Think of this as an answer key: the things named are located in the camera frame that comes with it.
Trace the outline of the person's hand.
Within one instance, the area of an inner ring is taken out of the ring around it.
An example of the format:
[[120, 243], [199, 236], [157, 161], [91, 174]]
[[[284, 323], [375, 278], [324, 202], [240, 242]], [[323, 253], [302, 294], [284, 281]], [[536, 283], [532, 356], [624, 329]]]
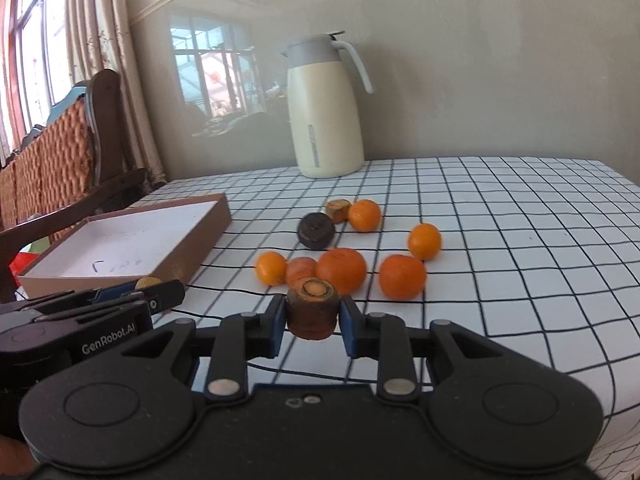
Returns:
[[2, 479], [24, 477], [37, 468], [27, 445], [7, 437], [0, 438], [0, 476]]

